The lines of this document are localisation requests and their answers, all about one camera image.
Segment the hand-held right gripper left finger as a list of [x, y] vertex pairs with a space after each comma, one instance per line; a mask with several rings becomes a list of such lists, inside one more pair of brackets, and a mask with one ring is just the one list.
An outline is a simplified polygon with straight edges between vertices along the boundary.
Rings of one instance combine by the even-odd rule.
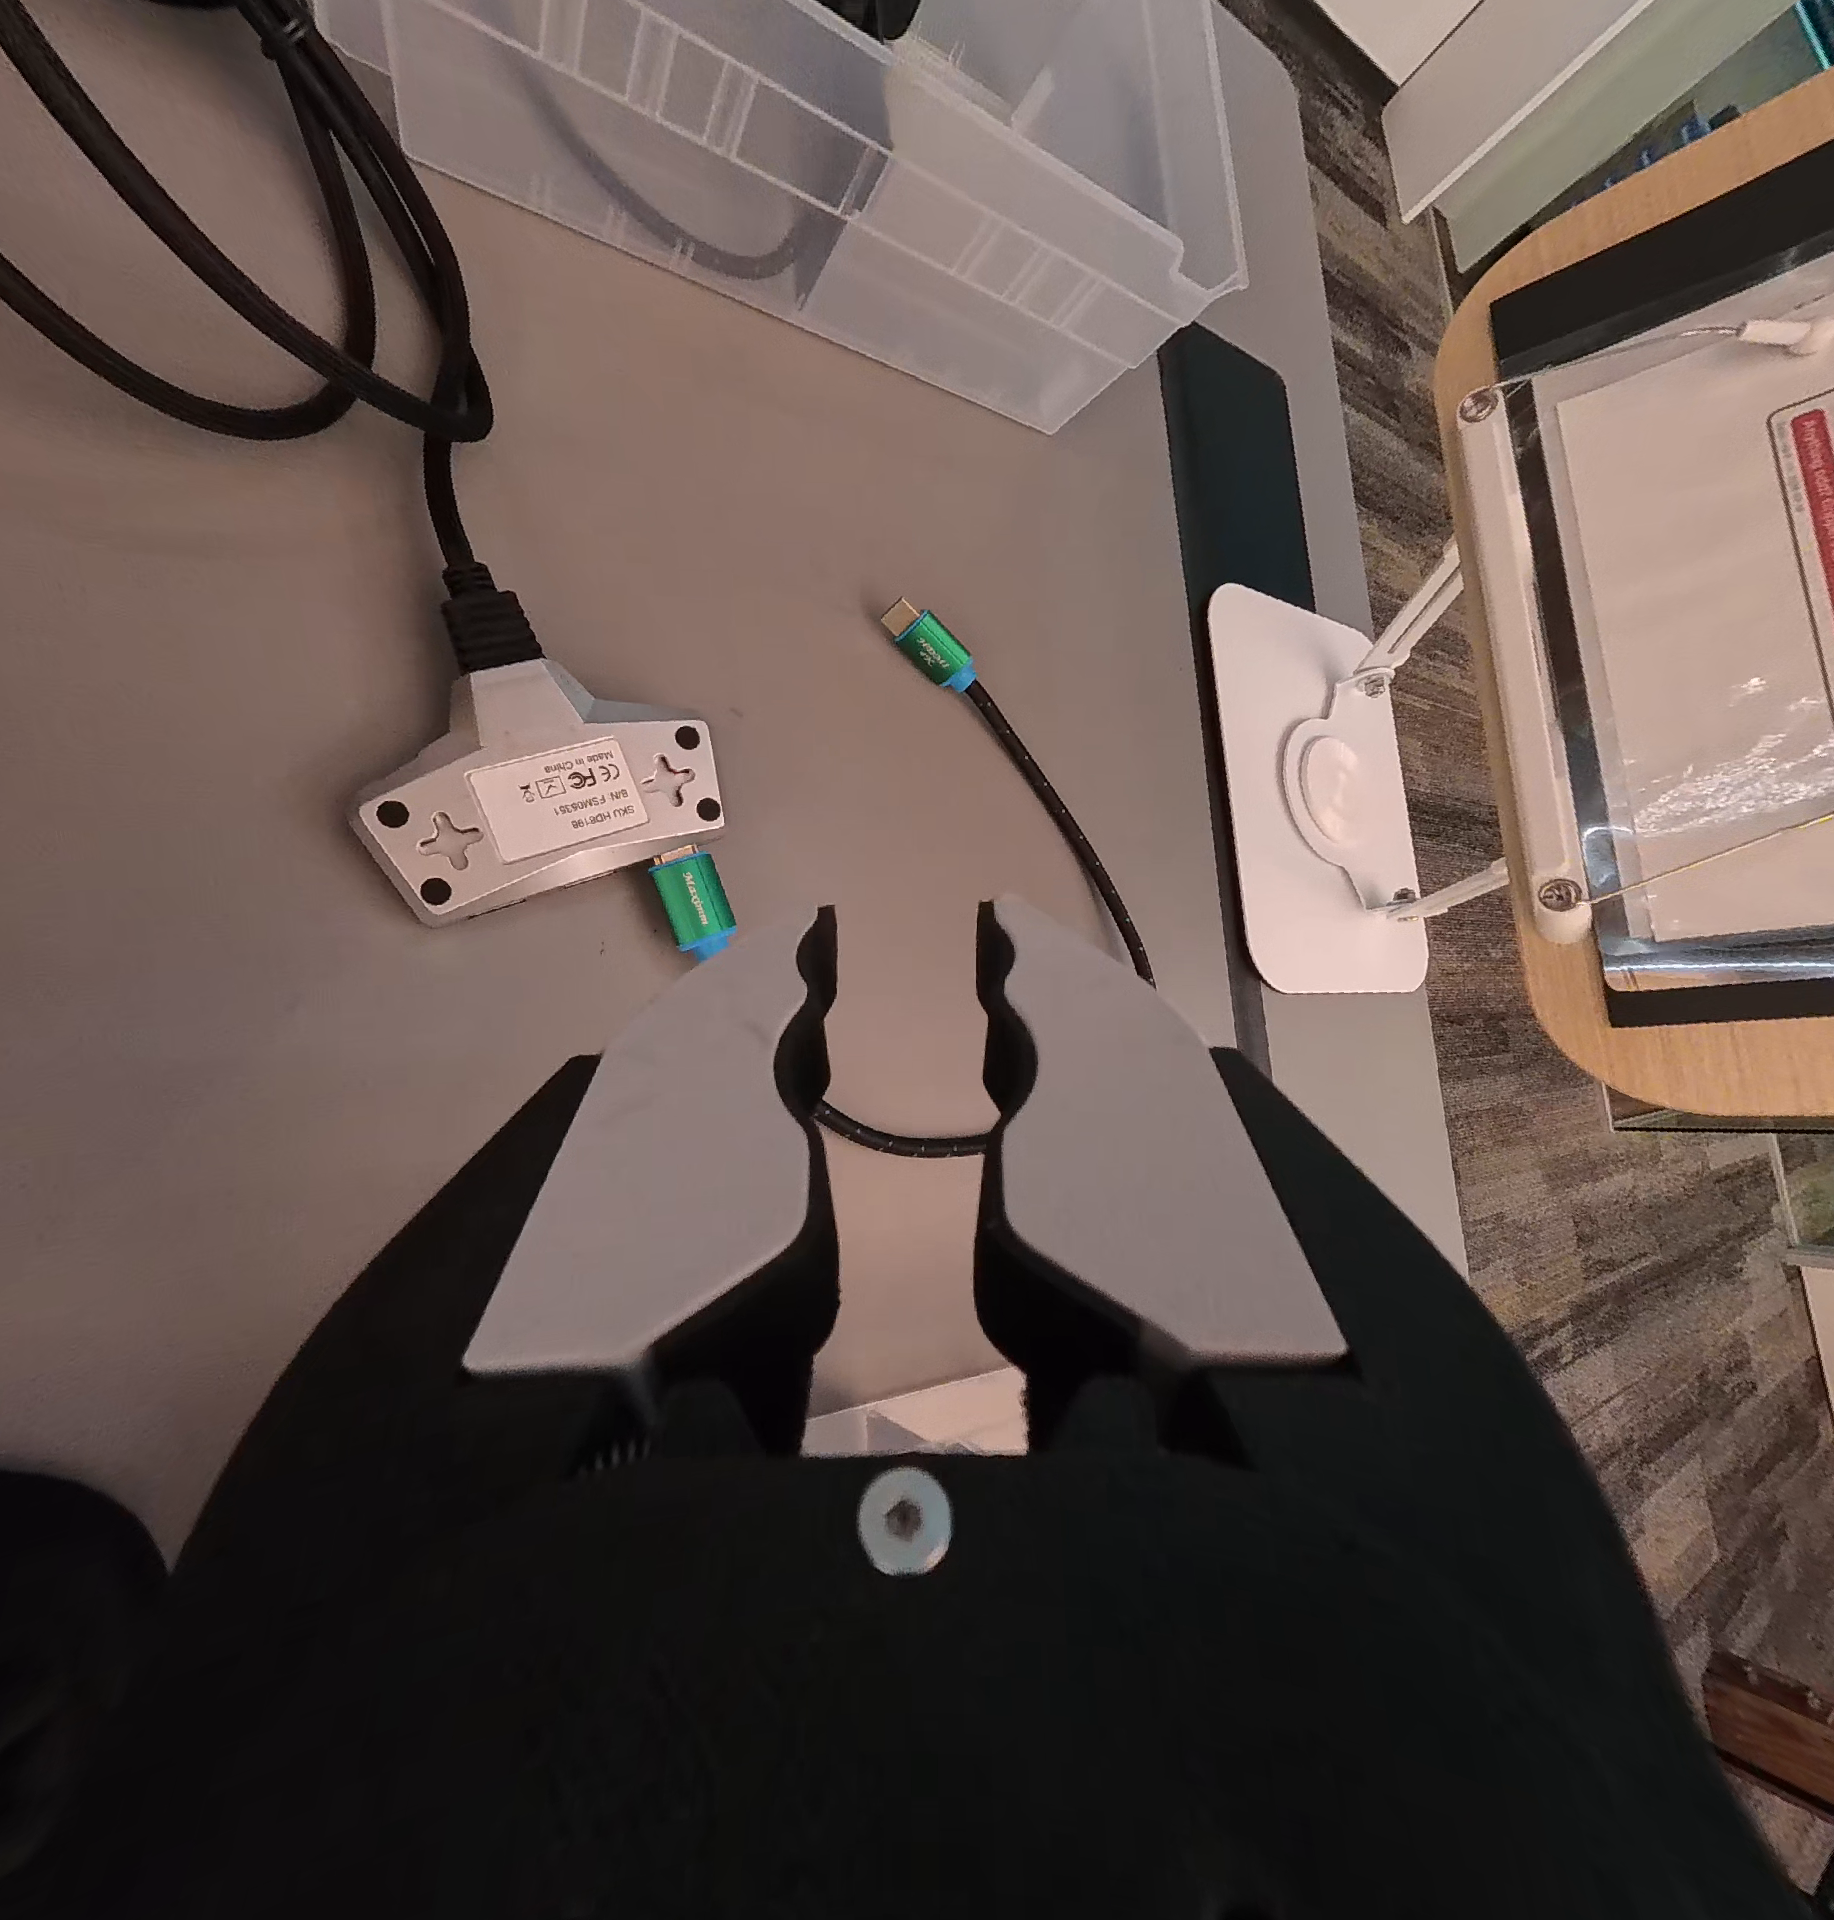
[[613, 1378], [642, 1413], [720, 1383], [757, 1448], [801, 1453], [839, 1317], [816, 1136], [832, 997], [839, 919], [792, 909], [608, 1041], [470, 1328], [470, 1378]]

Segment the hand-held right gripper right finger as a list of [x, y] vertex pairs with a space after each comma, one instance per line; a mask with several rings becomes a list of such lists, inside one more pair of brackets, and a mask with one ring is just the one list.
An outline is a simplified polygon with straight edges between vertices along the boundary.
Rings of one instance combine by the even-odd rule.
[[1029, 1448], [1093, 1378], [1159, 1415], [1224, 1369], [1333, 1369], [1335, 1309], [1198, 1028], [1020, 895], [977, 905], [975, 1309], [1020, 1371]]

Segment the HDMI switch box with cable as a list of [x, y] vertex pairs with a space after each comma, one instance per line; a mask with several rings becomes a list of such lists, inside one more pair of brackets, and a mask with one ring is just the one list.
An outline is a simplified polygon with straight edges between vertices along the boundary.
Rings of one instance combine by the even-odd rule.
[[453, 697], [448, 730], [353, 800], [353, 835], [423, 924], [462, 924], [636, 867], [656, 880], [670, 938], [685, 958], [727, 952], [738, 911], [706, 848], [720, 829], [710, 723], [584, 694], [548, 659], [521, 594], [500, 587], [470, 551], [453, 446], [488, 441], [493, 387], [445, 218], [308, 4], [248, 0], [221, 12], [254, 30], [287, 90], [330, 219], [336, 340], [287, 314], [210, 243], [127, 144], [29, 4], [0, 0], [0, 54], [121, 206], [321, 387], [290, 405], [196, 395], [108, 343], [3, 252], [0, 303], [108, 387], [210, 438], [303, 441], [353, 408], [416, 427]]

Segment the clear plastic compartment bin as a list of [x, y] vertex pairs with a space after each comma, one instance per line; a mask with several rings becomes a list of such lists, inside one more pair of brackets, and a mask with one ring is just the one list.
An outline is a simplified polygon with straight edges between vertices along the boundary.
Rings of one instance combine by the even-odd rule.
[[[330, 0], [312, 20], [392, 82], [410, 160], [1040, 433], [1247, 284], [1209, 0]], [[632, 228], [521, 63], [720, 246], [832, 208], [811, 299]]]

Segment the frosted plastic container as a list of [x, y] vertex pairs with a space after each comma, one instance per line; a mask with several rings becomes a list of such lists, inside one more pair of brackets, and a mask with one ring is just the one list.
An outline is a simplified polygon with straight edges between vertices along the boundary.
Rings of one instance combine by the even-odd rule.
[[808, 1420], [801, 1453], [1020, 1453], [1020, 1371], [990, 1369], [839, 1406]]

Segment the black padded cushion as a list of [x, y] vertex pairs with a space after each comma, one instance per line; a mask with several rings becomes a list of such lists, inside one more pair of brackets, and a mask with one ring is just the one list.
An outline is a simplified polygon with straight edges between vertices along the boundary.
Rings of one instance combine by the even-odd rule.
[[0, 1473], [0, 1915], [44, 1896], [44, 1851], [157, 1630], [168, 1565], [100, 1486]]

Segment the wooden board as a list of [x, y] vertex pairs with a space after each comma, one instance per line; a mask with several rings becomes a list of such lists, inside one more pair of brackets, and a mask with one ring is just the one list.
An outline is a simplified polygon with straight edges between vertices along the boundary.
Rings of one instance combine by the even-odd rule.
[[[1814, 151], [1834, 159], [1834, 69], [1554, 218], [1472, 281], [1436, 350], [1436, 421], [1462, 551], [1472, 551], [1472, 484], [1458, 446], [1458, 408], [1497, 371], [1492, 303], [1554, 273], [1588, 273], [1594, 261], [1606, 261], [1601, 284], [1630, 281], [1625, 252], [1636, 243], [1682, 219], [1717, 228], [1735, 218], [1758, 180], [1797, 191], [1797, 167], [1807, 167]], [[1588, 958], [1534, 934], [1522, 877], [1512, 877], [1502, 905], [1534, 1028], [1588, 1083], [1704, 1121], [1748, 1121], [1748, 1132], [1834, 1121], [1834, 1015], [1613, 1028]]]

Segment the white furniture panel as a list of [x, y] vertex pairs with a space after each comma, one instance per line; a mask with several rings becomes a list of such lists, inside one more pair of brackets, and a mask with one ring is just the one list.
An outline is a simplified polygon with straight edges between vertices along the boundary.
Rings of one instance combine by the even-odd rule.
[[1560, 180], [1625, 144], [1763, 30], [1782, 0], [1482, 0], [1384, 104], [1394, 206], [1560, 144]]

